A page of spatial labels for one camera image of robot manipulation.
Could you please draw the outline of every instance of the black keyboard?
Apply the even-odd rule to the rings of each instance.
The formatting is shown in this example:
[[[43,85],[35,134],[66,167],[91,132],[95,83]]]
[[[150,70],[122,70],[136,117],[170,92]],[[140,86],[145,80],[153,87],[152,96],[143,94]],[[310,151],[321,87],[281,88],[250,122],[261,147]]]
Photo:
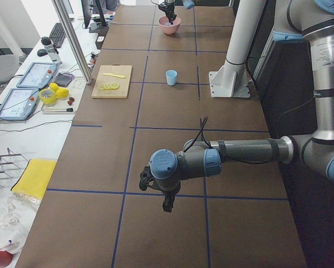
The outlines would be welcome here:
[[[56,23],[50,32],[49,38],[53,41],[55,47],[60,48],[65,38],[65,31],[60,22]]]

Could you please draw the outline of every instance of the yellow towel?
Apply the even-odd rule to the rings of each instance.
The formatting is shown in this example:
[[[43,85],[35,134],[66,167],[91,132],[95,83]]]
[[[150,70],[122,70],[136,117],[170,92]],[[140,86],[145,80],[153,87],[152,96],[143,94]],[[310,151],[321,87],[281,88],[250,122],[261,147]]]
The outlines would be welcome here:
[[[56,161],[31,159],[11,191],[42,200],[55,165]]]

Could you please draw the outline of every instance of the pink bowl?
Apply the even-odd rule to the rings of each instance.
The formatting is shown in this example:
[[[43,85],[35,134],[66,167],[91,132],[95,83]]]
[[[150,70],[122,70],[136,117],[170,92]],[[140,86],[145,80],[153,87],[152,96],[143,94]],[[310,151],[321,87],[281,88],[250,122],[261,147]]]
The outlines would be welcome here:
[[[164,16],[161,17],[158,22],[159,27],[166,35],[172,35],[178,31],[181,20],[179,17],[176,17],[176,19],[173,21],[173,24],[170,25],[168,18]]]

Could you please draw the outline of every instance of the white desk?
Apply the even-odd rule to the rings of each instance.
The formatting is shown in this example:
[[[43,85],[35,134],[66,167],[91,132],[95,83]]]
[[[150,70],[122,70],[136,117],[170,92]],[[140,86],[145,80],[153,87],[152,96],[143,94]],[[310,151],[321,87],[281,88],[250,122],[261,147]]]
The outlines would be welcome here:
[[[97,34],[90,34],[88,30],[83,29],[81,25],[82,21],[75,21],[73,23],[76,35],[80,41],[80,46],[84,55],[86,56],[86,61],[89,61],[91,52],[99,52],[95,46]],[[22,64],[16,75],[24,74],[32,62],[51,62],[48,55],[43,57],[37,56],[37,51],[42,48],[43,45],[39,41],[29,54],[28,58]],[[72,71],[79,68],[67,38],[65,39],[62,47],[59,49],[59,55],[62,60],[62,64],[59,66],[57,73],[62,71]],[[73,74],[75,76],[82,76],[80,70],[75,70]],[[0,103],[3,102],[8,91],[11,88],[16,87],[19,79],[20,77],[17,77],[10,81],[0,96]],[[42,103],[39,102],[35,112],[39,111],[41,106]],[[7,148],[9,147],[13,152],[22,154],[27,159],[43,158],[57,160],[70,129],[71,120],[73,117],[74,115],[69,113],[43,114],[40,112],[26,122],[0,121],[0,130],[6,131],[23,130],[25,128],[30,128],[46,122],[67,121],[51,123],[48,125],[25,130],[23,132],[0,131],[0,155],[7,154]],[[10,189],[19,179],[25,166],[27,165],[27,161],[21,157],[14,157],[12,160],[20,167],[22,167],[22,169],[13,169],[13,166],[8,167],[7,173],[13,176],[13,178],[7,178],[5,175],[0,177],[0,184],[3,185],[2,188],[0,187],[0,204],[3,206],[7,206],[7,197],[13,196]],[[13,212],[19,215],[20,224],[29,231],[34,220],[37,207],[32,209],[18,201],[13,201],[13,204],[16,206],[16,209]],[[13,235],[16,230],[17,226],[4,229],[0,227],[0,245],[6,240],[6,238],[9,238],[9,236]],[[15,267],[19,254],[20,253],[14,255],[13,261],[8,267]]]

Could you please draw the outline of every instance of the lemon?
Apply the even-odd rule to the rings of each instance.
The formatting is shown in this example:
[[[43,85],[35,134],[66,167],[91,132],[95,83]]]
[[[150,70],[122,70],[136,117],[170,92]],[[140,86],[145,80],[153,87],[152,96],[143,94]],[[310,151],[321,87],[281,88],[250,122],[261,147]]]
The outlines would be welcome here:
[[[54,91],[57,91],[59,89],[59,86],[56,83],[50,83],[49,87]]]
[[[56,91],[56,95],[58,98],[65,98],[69,95],[69,91],[66,88],[59,88]]]

